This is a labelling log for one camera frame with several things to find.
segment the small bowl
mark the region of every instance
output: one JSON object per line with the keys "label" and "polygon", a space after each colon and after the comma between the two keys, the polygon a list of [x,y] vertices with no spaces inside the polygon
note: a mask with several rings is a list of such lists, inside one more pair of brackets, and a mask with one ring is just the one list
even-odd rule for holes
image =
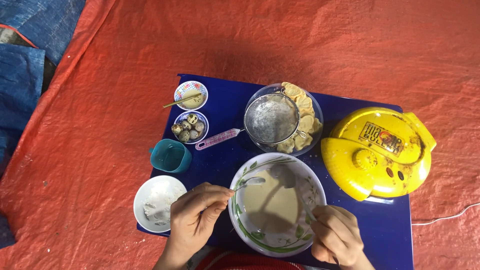
{"label": "small bowl", "polygon": [[173,94],[173,99],[175,101],[179,101],[180,99],[182,99],[183,94],[185,94],[185,92],[187,92],[188,90],[191,90],[191,89],[197,89],[198,91],[200,91],[200,93],[202,93],[202,95],[204,97],[204,101],[198,107],[195,107],[195,108],[188,108],[187,106],[185,106],[181,103],[177,104],[177,106],[179,106],[180,108],[182,108],[184,110],[198,110],[201,107],[203,107],[203,105],[205,105],[205,103],[207,102],[207,99],[208,99],[207,88],[202,83],[199,83],[199,82],[196,82],[196,81],[188,81],[188,82],[184,82],[183,84],[179,85],[179,87],[177,87],[177,89],[175,90],[175,93]]}
{"label": "small bowl", "polygon": [[[248,108],[250,103],[252,103],[255,99],[257,99],[261,96],[267,95],[267,94],[272,94],[272,93],[275,93],[277,91],[280,91],[282,88],[284,88],[282,86],[282,84],[272,84],[272,85],[265,86],[265,87],[261,88],[250,98],[250,100],[247,103],[246,108]],[[294,157],[299,156],[301,154],[305,154],[306,152],[310,151],[310,149],[312,149],[318,143],[318,141],[320,140],[320,137],[322,136],[323,124],[324,124],[324,115],[322,114],[322,109],[320,108],[320,105],[318,104],[317,100],[308,91],[306,91],[303,88],[301,88],[301,89],[303,91],[305,91],[305,93],[307,94],[307,96],[309,98],[312,99],[313,111],[315,112],[315,118],[318,118],[318,120],[320,120],[320,123],[322,123],[322,128],[320,129],[319,132],[311,135],[313,140],[312,140],[312,143],[310,143],[309,146],[304,147],[302,150],[299,150],[299,151],[297,151],[296,149],[293,149],[293,152],[291,152],[289,155],[294,156]],[[276,146],[262,144],[262,143],[259,143],[255,140],[253,140],[253,139],[252,139],[252,141],[256,146],[258,146],[258,148],[260,148],[261,150],[263,150],[267,153],[277,152]]]}
{"label": "small bowl", "polygon": [[[298,158],[283,153],[265,153],[247,161],[235,174],[230,189],[235,190],[246,179],[279,163],[285,164],[295,173],[297,176],[295,188],[310,209],[326,205],[322,184],[315,173]],[[235,231],[247,245],[270,257],[293,256],[312,245],[313,231],[310,227],[310,218],[303,208],[299,220],[290,230],[285,233],[264,233],[249,220],[245,212],[244,192],[245,189],[242,188],[228,200],[228,212]]]}
{"label": "small bowl", "polygon": [[200,137],[196,138],[195,140],[189,139],[188,142],[185,143],[187,145],[193,145],[193,144],[198,143],[199,141],[203,140],[205,138],[205,136],[207,136],[207,133],[208,133],[208,120],[207,120],[207,118],[203,115],[203,113],[198,112],[196,110],[190,110],[190,111],[186,111],[186,112],[180,114],[175,119],[174,124],[180,124],[183,120],[187,120],[188,115],[191,114],[191,113],[194,113],[198,116],[198,121],[202,121],[205,124],[205,128],[202,131],[202,135]]}
{"label": "small bowl", "polygon": [[[164,233],[170,230],[170,222],[165,225],[157,225],[154,221],[149,221],[145,216],[144,203],[150,196],[152,188],[156,185],[161,185],[165,189],[165,197],[167,196],[181,196],[187,193],[185,186],[175,177],[168,175],[155,176],[147,180],[137,191],[135,199],[133,200],[133,214],[137,222],[149,232]],[[173,187],[178,188],[177,194],[174,194]],[[169,206],[167,203],[159,208]]]}

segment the yellow appliance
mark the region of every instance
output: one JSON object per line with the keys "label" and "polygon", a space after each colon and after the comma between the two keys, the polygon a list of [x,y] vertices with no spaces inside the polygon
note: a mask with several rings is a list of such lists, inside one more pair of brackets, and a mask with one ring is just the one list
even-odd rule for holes
{"label": "yellow appliance", "polygon": [[427,178],[437,145],[415,114],[380,107],[351,113],[321,143],[333,180],[358,201],[417,189]]}

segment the sieve handle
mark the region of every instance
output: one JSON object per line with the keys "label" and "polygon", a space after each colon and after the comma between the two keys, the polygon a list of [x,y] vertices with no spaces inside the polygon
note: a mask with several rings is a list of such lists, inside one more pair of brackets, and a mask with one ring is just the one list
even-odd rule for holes
{"label": "sieve handle", "polygon": [[234,138],[236,137],[240,131],[242,131],[238,128],[232,128],[230,130],[227,130],[225,132],[222,132],[220,134],[217,134],[215,136],[212,136],[208,139],[205,139],[201,142],[198,142],[197,144],[195,144],[195,149],[197,150],[203,150],[207,147],[210,147],[210,146],[213,146],[213,145],[216,145],[216,144],[219,144],[221,142],[224,142],[228,139],[231,139],[231,138]]}

